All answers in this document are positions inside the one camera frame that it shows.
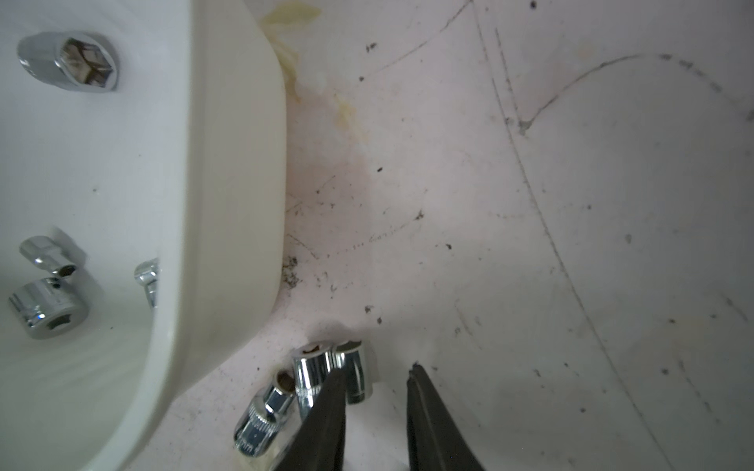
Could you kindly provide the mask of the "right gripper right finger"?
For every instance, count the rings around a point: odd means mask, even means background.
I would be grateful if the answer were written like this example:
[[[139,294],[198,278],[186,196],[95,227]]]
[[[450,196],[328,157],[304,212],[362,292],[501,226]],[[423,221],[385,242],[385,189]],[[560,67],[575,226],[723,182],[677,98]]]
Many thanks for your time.
[[[412,365],[406,386],[410,470],[483,470],[419,363]]]

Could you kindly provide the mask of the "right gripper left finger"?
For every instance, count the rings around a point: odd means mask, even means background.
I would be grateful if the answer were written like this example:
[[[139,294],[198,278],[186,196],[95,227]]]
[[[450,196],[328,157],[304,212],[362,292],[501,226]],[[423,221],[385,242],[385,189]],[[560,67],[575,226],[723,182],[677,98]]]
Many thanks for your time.
[[[346,407],[346,375],[336,369],[327,376],[312,410],[273,469],[343,470]]]

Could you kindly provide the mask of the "short chrome socket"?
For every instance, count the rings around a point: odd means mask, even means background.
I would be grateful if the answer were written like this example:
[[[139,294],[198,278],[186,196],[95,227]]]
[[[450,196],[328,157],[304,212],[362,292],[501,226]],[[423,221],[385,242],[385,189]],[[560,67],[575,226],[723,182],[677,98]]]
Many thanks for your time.
[[[157,282],[159,275],[159,260],[147,260],[135,267],[135,281],[145,290],[145,297],[151,309],[157,306]]]

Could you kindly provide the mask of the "white plastic storage box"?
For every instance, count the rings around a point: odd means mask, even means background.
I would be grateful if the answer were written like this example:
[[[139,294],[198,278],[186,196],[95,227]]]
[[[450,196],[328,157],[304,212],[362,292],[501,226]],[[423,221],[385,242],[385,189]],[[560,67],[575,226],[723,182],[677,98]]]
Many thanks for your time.
[[[45,31],[104,37],[110,92],[44,84],[19,62]],[[1,466],[120,470],[171,402],[265,324],[280,286],[287,160],[278,59],[243,1],[1,5]],[[77,265],[78,327],[33,340],[9,296]],[[151,309],[135,267],[159,260]]]

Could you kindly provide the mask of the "medium chrome socket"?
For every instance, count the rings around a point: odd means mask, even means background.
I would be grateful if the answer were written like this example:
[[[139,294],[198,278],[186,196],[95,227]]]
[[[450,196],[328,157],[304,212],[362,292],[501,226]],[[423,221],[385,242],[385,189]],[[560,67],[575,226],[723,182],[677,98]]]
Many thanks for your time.
[[[68,282],[43,278],[9,296],[12,312],[33,340],[47,340],[81,325],[88,306]]]

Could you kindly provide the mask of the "chrome socket large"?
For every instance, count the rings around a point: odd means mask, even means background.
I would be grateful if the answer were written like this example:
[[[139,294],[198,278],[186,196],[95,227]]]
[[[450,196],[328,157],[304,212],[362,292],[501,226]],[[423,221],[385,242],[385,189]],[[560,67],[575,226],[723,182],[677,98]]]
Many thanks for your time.
[[[104,93],[117,88],[119,59],[101,35],[45,31],[20,40],[17,56],[35,79],[69,91]]]

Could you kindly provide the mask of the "small chrome socket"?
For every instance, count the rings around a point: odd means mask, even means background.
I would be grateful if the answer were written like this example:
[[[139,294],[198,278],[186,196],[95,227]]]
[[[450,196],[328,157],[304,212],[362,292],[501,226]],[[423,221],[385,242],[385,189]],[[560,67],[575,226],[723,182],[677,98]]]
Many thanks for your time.
[[[56,278],[69,277],[77,270],[64,249],[45,235],[29,237],[20,244],[19,251],[35,267]]]

